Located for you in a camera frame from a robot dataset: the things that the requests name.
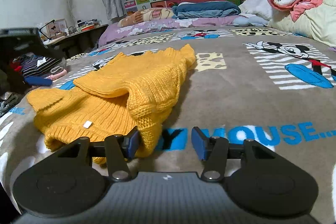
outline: blue shoe print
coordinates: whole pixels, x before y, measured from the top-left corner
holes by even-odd
[[[196,37],[191,36],[181,37],[181,40],[187,40],[187,39],[196,39]]]
[[[334,87],[327,78],[303,65],[288,64],[285,66],[285,69],[295,77],[310,85],[319,86],[325,89],[331,89]]]
[[[93,52],[88,53],[88,56],[95,56],[95,55],[97,55],[97,52],[96,52],[96,51],[93,51]]]
[[[105,51],[98,52],[97,55],[101,55],[101,54],[107,53],[107,52],[109,52],[109,51],[110,51],[110,49],[107,49],[107,50],[105,50]]]
[[[206,36],[204,36],[204,38],[217,38],[219,37],[219,34],[207,34]]]
[[[60,90],[70,90],[75,87],[74,80],[70,80],[59,87]]]

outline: blue gripper pad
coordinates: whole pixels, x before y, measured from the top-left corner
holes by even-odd
[[[66,82],[65,84],[61,85],[59,89],[60,90],[70,90],[73,87],[75,87],[75,84],[74,84],[74,80],[72,79],[72,80]]]
[[[127,149],[128,157],[130,159],[134,158],[136,151],[139,148],[140,145],[140,133],[139,130],[135,131],[135,133],[131,136],[129,139],[129,145]]]
[[[191,130],[191,142],[199,160],[207,160],[209,154],[208,150],[206,149],[207,141],[202,139],[195,128]]]

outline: purple bedsheet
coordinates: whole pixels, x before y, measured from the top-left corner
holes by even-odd
[[[189,19],[160,19],[157,21],[141,22],[132,26],[123,28],[118,27],[118,23],[108,26],[106,31],[99,38],[99,47],[130,35],[148,33],[154,31],[163,31],[169,29],[190,28],[190,27],[206,27],[206,26],[223,26],[231,25],[233,20],[242,16],[227,17],[209,17],[209,18],[189,18]]]

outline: white clothing tag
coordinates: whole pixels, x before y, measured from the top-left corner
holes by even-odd
[[[37,60],[37,66],[41,66],[43,63],[47,62],[47,60],[45,59],[45,57],[43,57],[42,59],[40,60]]]
[[[92,125],[92,122],[90,122],[90,121],[86,121],[85,124],[83,125],[83,127],[85,127],[85,128],[89,128],[90,125]]]

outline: mickey mouse print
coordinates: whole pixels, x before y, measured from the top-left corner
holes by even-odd
[[[218,38],[218,37],[232,37],[233,34],[225,29],[222,30],[193,30],[187,32],[179,32],[170,41],[174,40],[190,40],[202,38]]]
[[[336,61],[309,44],[259,41],[244,45],[281,90],[336,85]]]

